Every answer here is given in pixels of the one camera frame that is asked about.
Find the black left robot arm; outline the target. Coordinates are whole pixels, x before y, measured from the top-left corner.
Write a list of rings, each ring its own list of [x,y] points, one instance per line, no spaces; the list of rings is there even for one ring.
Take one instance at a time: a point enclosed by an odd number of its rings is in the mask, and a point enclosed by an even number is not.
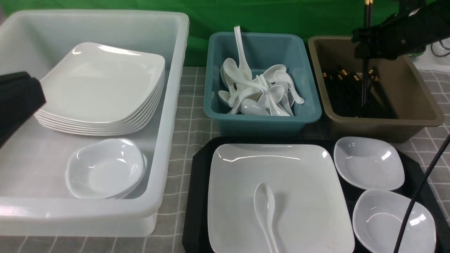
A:
[[[46,103],[41,83],[26,71],[0,77],[0,146]]]

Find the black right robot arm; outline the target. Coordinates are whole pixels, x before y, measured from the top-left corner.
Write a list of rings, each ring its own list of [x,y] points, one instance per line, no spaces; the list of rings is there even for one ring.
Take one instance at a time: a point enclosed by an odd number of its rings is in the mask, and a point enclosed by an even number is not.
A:
[[[450,2],[436,0],[389,16],[378,25],[357,28],[351,41],[357,42],[357,59],[395,60],[419,48],[449,38]]]

